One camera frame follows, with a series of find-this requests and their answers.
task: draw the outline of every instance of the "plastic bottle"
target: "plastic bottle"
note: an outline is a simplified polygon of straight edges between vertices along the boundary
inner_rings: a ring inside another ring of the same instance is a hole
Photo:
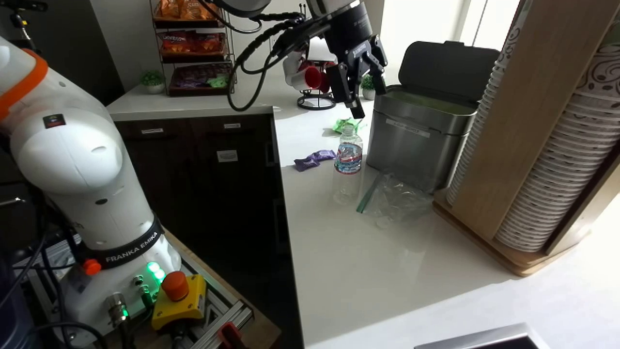
[[[349,205],[357,201],[361,186],[361,153],[364,143],[353,128],[344,125],[334,162],[334,201]]]

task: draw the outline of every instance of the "trash can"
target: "trash can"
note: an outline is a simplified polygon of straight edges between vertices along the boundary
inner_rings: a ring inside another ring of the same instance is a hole
[[[458,42],[413,43],[401,85],[375,99],[366,163],[427,193],[447,187],[498,55]]]

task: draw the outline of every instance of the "white countertop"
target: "white countertop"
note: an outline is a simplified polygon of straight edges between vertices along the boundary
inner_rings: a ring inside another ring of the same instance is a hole
[[[331,200],[331,161],[299,173],[293,160],[336,149],[329,130],[350,112],[298,109],[299,94],[269,77],[257,106],[274,106],[286,213],[306,347],[411,349],[527,322],[553,349],[620,348],[620,197],[577,248],[529,278],[503,269],[434,212],[377,228]],[[229,115],[225,97],[148,96],[108,107],[115,120]],[[239,104],[249,91],[239,91]],[[368,143],[372,102],[364,102]],[[376,171],[363,168],[365,188]]]

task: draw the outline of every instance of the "metal connector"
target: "metal connector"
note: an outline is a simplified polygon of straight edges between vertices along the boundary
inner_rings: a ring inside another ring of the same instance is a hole
[[[127,312],[127,305],[125,304],[125,297],[123,297],[123,294],[112,294],[105,299],[105,302],[108,305],[108,314],[110,315],[114,327],[129,320],[129,313]]]

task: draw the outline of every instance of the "small plant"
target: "small plant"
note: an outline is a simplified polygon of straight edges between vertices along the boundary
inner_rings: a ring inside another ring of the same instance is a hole
[[[145,86],[157,86],[164,83],[164,77],[157,70],[147,70],[140,76],[140,83]]]
[[[374,91],[373,77],[366,74],[361,79],[361,89],[368,89]]]

